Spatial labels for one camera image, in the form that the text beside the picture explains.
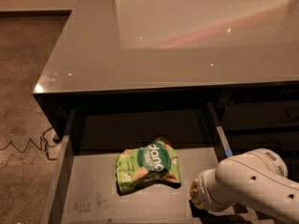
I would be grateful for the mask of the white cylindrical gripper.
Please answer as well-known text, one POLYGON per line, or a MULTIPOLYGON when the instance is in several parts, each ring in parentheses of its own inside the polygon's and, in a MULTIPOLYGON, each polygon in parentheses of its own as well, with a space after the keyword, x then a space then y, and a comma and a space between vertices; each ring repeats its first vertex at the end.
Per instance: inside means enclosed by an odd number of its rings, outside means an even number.
POLYGON ((224 193, 215 177, 215 169, 201 172, 190 188, 192 204, 198 209, 221 212, 234 202, 224 193))

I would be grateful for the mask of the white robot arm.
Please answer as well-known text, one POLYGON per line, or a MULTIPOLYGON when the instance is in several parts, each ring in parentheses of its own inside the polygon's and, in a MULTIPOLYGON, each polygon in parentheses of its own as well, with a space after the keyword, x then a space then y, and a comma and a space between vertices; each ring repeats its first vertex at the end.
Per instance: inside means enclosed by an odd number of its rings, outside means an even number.
POLYGON ((221 212, 240 203, 285 224, 299 224, 299 183, 288 178, 283 159, 270 149, 234 155, 201 172, 190 196, 199 209, 221 212))

